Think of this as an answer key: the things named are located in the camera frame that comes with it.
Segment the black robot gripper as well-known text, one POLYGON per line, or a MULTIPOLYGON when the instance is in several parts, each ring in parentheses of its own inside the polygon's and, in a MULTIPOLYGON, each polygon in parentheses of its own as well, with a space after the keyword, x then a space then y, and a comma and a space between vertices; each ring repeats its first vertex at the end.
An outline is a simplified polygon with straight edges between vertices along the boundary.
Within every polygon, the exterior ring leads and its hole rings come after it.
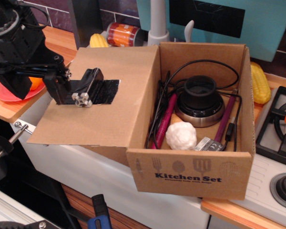
POLYGON ((34 5, 22 0, 0 0, 0 83, 24 100, 32 82, 42 78, 58 105, 65 104, 71 83, 61 55, 45 45, 43 29, 32 12, 34 5))

